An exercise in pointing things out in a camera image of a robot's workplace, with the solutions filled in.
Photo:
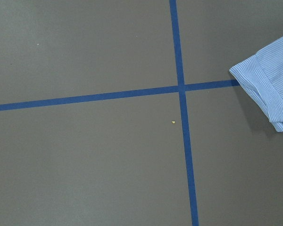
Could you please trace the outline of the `light blue striped shirt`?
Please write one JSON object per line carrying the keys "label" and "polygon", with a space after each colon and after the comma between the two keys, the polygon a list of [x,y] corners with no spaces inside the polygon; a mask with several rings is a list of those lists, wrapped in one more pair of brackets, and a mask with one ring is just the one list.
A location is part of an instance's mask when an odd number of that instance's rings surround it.
{"label": "light blue striped shirt", "polygon": [[283,132],[283,37],[234,65],[229,72],[275,130]]}

